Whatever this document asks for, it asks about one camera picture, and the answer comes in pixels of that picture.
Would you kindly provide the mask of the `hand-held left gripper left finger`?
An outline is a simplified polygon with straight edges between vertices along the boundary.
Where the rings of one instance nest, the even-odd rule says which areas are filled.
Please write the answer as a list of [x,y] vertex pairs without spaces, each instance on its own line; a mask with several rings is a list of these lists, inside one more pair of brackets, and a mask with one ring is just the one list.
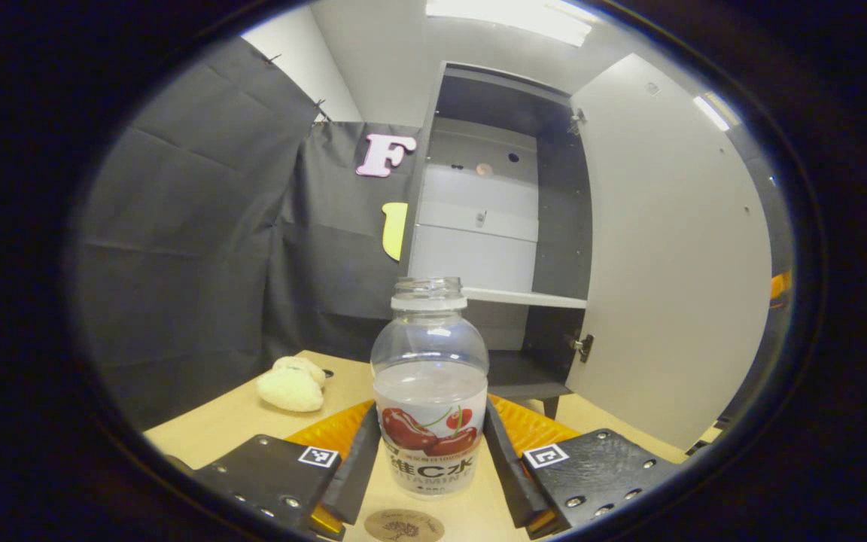
[[256,434],[190,476],[269,521],[341,541],[364,503],[378,423],[368,400],[286,438]]

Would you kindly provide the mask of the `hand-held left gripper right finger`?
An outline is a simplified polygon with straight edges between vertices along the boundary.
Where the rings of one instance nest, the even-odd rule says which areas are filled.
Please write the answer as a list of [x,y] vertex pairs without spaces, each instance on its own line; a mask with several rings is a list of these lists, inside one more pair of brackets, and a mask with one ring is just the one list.
[[581,434],[493,394],[484,440],[510,518],[532,540],[602,522],[681,470],[612,429]]

